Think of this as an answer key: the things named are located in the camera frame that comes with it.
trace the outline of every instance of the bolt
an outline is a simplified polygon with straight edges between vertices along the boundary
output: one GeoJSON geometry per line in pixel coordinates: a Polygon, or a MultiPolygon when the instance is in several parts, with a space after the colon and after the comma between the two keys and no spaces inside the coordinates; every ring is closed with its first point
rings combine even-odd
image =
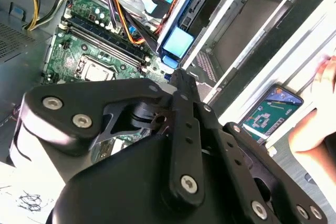
{"type": "Polygon", "coordinates": [[[254,213],[262,220],[266,220],[267,219],[267,212],[266,209],[264,208],[264,206],[262,204],[260,204],[257,201],[252,201],[252,209],[254,211],[254,213]]]}
{"type": "Polygon", "coordinates": [[[72,118],[72,122],[74,123],[75,126],[85,129],[89,128],[92,125],[91,118],[84,114],[75,115],[72,118]]]}
{"type": "Polygon", "coordinates": [[[188,97],[186,97],[184,94],[181,94],[181,97],[186,101],[188,100],[188,97]]]}
{"type": "Polygon", "coordinates": [[[154,86],[152,86],[152,85],[150,85],[149,88],[150,88],[151,90],[153,90],[154,92],[157,92],[157,90],[158,90],[156,87],[154,87],[154,86]]]}
{"type": "Polygon", "coordinates": [[[311,212],[315,215],[316,218],[322,220],[322,214],[313,206],[310,206],[311,212]]]}
{"type": "Polygon", "coordinates": [[[296,209],[299,211],[299,213],[300,213],[306,220],[309,219],[309,216],[308,216],[307,212],[303,209],[303,207],[297,205],[297,206],[296,206],[296,209]]]}
{"type": "Polygon", "coordinates": [[[190,194],[195,194],[197,192],[197,183],[194,178],[189,175],[182,176],[181,185],[190,194]]]}
{"type": "Polygon", "coordinates": [[[209,105],[205,104],[204,105],[204,109],[207,111],[207,112],[211,112],[211,108],[209,105]]]}
{"type": "Polygon", "coordinates": [[[61,100],[59,100],[56,97],[47,97],[44,98],[42,101],[42,104],[44,107],[50,109],[50,110],[59,110],[63,107],[63,103],[61,100]]]}
{"type": "Polygon", "coordinates": [[[234,129],[236,132],[240,133],[240,128],[239,128],[237,125],[234,125],[234,126],[233,126],[233,129],[234,129]]]}

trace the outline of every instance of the metal panel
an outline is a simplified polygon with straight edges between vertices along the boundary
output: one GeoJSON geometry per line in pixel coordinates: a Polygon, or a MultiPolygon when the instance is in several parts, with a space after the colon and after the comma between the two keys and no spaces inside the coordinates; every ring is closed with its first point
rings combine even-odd
{"type": "Polygon", "coordinates": [[[336,0],[324,0],[278,53],[219,118],[239,122],[258,98],[274,83],[299,92],[304,104],[268,139],[271,147],[313,108],[309,84],[315,70],[326,55],[331,55],[336,43],[336,0]]]}
{"type": "Polygon", "coordinates": [[[0,45],[5,46],[0,49],[2,121],[11,114],[16,105],[20,105],[26,91],[39,85],[50,35],[39,30],[25,33],[20,30],[23,23],[4,12],[0,12],[0,20],[0,45]]]}
{"type": "MultiPolygon", "coordinates": [[[[237,98],[241,93],[247,92],[246,87],[249,83],[263,83],[264,79],[255,77],[267,63],[274,58],[282,46],[297,33],[297,30],[310,16],[310,14],[321,4],[323,0],[296,0],[293,7],[290,8],[282,20],[263,38],[252,54],[239,67],[239,71],[220,95],[213,108],[216,113],[222,114],[231,104],[238,102],[237,98]]],[[[288,57],[287,54],[278,54],[278,63],[288,57]]]]}

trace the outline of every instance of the black plastic part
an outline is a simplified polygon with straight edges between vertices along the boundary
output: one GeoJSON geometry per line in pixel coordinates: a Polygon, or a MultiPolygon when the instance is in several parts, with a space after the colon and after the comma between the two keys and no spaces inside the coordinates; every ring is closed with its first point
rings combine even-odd
{"type": "Polygon", "coordinates": [[[95,138],[100,134],[102,115],[108,104],[124,100],[129,104],[136,104],[143,100],[157,103],[166,95],[155,82],[149,79],[48,85],[37,87],[25,95],[22,113],[34,111],[36,122],[43,122],[45,128],[49,129],[49,132],[40,132],[41,135],[38,135],[40,138],[68,155],[79,156],[89,151],[95,138]],[[73,87],[76,88],[76,95],[70,95],[73,87]],[[150,87],[155,87],[157,91],[153,91],[150,87]],[[45,97],[57,97],[64,106],[59,110],[49,110],[41,102],[45,97]],[[92,126],[88,129],[76,127],[72,123],[72,117],[76,114],[90,116],[93,121],[92,126]],[[54,137],[59,132],[63,132],[64,139],[55,141],[54,137]]]}
{"type": "Polygon", "coordinates": [[[25,127],[40,141],[71,155],[87,151],[92,140],[106,130],[122,133],[151,119],[149,127],[155,129],[72,178],[48,221],[327,223],[321,209],[249,135],[242,130],[238,134],[234,124],[226,125],[226,132],[222,130],[214,111],[199,102],[195,80],[185,76],[182,70],[173,74],[178,90],[172,95],[148,79],[42,86],[25,95],[16,136],[20,127],[25,127]],[[45,108],[42,100],[49,96],[61,99],[63,107],[45,108]],[[73,115],[79,113],[92,119],[91,127],[80,129],[72,123],[73,115]],[[113,114],[116,123],[112,127],[105,124],[103,114],[113,114]],[[182,185],[184,175],[196,181],[193,193],[187,193],[182,185]],[[265,220],[253,211],[253,201],[264,207],[265,220]],[[322,220],[304,219],[296,204],[307,211],[308,206],[315,206],[322,220]]]}
{"type": "Polygon", "coordinates": [[[149,16],[153,18],[163,18],[164,15],[169,11],[171,4],[166,0],[152,0],[157,7],[152,11],[152,13],[147,13],[149,16]]]}
{"type": "MultiPolygon", "coordinates": [[[[251,158],[253,167],[250,173],[253,178],[258,178],[263,181],[271,194],[271,203],[274,212],[277,213],[281,223],[305,223],[307,221],[296,209],[299,205],[307,212],[310,212],[310,206],[318,207],[312,203],[309,196],[296,184],[284,170],[278,166],[273,159],[266,155],[263,149],[253,141],[249,135],[241,130],[239,133],[234,130],[234,123],[228,123],[223,127],[223,130],[231,134],[237,141],[239,148],[251,158]]],[[[313,214],[308,214],[311,223],[319,223],[313,214]]]]}
{"type": "Polygon", "coordinates": [[[191,0],[179,20],[180,29],[197,37],[221,0],[191,0]]]}
{"type": "Polygon", "coordinates": [[[211,102],[221,115],[323,0],[296,0],[211,102]]]}

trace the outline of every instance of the hole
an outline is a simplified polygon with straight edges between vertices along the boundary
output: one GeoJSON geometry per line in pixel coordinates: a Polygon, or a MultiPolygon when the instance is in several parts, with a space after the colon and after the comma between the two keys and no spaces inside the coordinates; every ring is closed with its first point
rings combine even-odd
{"type": "Polygon", "coordinates": [[[78,119],[78,122],[82,123],[82,124],[86,124],[86,123],[88,123],[88,120],[86,120],[85,118],[80,118],[80,119],[78,119]]]}
{"type": "Polygon", "coordinates": [[[190,137],[186,137],[185,140],[187,141],[187,143],[192,144],[193,140],[190,137]]]}
{"type": "Polygon", "coordinates": [[[262,198],[265,202],[269,202],[271,200],[271,191],[266,186],[265,182],[262,181],[260,178],[254,178],[254,181],[260,191],[260,194],[262,195],[262,198]]]}
{"type": "Polygon", "coordinates": [[[166,121],[166,117],[163,116],[163,115],[161,115],[161,116],[159,116],[158,118],[155,119],[156,123],[163,123],[165,121],[166,121]]]}
{"type": "Polygon", "coordinates": [[[50,101],[48,101],[48,104],[49,104],[50,106],[54,106],[54,107],[58,106],[58,103],[57,103],[56,101],[54,101],[54,100],[50,100],[50,101]]]}

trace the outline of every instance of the phone screen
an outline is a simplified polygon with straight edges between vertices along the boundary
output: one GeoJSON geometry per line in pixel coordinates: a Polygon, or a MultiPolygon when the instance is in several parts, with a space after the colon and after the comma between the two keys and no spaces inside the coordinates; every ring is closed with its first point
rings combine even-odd
{"type": "Polygon", "coordinates": [[[276,86],[263,96],[240,125],[261,144],[302,104],[303,99],[276,86]]]}

